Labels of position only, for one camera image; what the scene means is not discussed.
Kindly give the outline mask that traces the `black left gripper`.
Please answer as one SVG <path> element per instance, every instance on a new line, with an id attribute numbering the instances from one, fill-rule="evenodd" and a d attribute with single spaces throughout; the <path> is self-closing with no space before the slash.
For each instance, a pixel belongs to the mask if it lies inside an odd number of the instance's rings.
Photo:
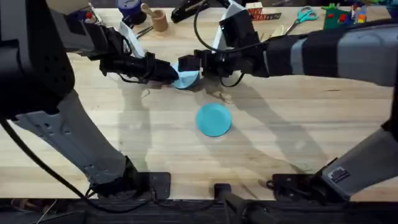
<path id="1" fill-rule="evenodd" d="M 170 62 L 156 59 L 153 53 L 147 52 L 143 57 L 132 55 L 133 46 L 129 39 L 113 27 L 96 24 L 84 24 L 86 33 L 94 44 L 94 50 L 87 57 L 99 61 L 103 75 L 117 73 L 125 82 L 148 83 L 154 72 L 154 80 L 162 83 L 173 83 L 179 79 L 178 73 Z"/>

